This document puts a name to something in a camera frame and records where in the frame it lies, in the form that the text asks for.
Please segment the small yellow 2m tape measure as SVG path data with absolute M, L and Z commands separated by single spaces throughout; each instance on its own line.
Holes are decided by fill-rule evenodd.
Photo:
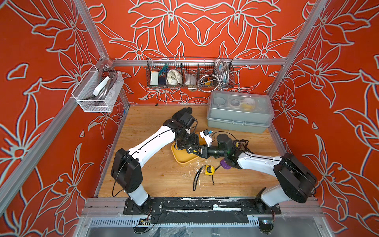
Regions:
M 213 175 L 214 175 L 216 169 L 213 166 L 211 166 L 211 165 L 204 165 L 204 166 L 201 166 L 199 168 L 199 170 L 197 171 L 197 173 L 196 173 L 196 175 L 194 177 L 193 187 L 192 187 L 193 191 L 196 191 L 196 189 L 197 189 L 198 180 L 199 180 L 199 177 L 200 177 L 202 171 L 205 171 L 205 175 L 208 175 L 208 176 L 212 177 L 212 183 L 214 185 Z

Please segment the round black tape measure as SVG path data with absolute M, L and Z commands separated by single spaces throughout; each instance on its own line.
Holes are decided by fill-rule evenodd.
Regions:
M 241 139 L 241 140 L 235 140 L 234 141 L 234 146 L 243 151 L 243 152 L 251 152 L 251 150 L 248 148 L 248 144 L 249 144 L 249 141 L 248 140 L 245 140 L 245 139 Z

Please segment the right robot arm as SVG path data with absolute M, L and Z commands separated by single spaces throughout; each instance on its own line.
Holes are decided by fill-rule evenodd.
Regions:
M 232 140 L 227 134 L 219 134 L 217 145 L 196 143 L 186 148 L 189 154 L 201 158 L 223 158 L 231 168 L 253 170 L 275 177 L 279 184 L 264 188 L 258 200 L 273 207 L 285 201 L 305 203 L 316 191 L 316 176 L 294 155 L 286 153 L 281 157 L 255 155 L 244 147 L 245 140 Z

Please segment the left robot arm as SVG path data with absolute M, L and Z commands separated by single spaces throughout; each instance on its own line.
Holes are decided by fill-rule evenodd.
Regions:
M 150 196 L 145 191 L 142 181 L 142 168 L 158 151 L 170 143 L 175 143 L 178 150 L 184 150 L 199 144 L 198 135 L 192 129 L 197 120 L 192 116 L 192 108 L 183 108 L 152 136 L 139 145 L 116 152 L 111 169 L 111 177 L 122 187 L 135 205 L 143 207 Z

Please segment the yellow plastic storage box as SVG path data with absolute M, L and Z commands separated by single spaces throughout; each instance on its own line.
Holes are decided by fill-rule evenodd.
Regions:
M 195 154 L 188 154 L 185 149 L 179 150 L 175 141 L 171 145 L 171 152 L 175 161 L 181 166 L 188 165 L 189 163 L 200 159 L 200 157 Z

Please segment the purple tape measure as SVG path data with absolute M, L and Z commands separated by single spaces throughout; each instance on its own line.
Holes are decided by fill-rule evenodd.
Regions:
M 225 159 L 223 159 L 223 160 L 220 161 L 220 166 L 221 166 L 223 169 L 225 169 L 225 170 L 229 170 L 229 169 L 232 168 L 230 165 L 227 164 L 227 162 L 226 162 Z

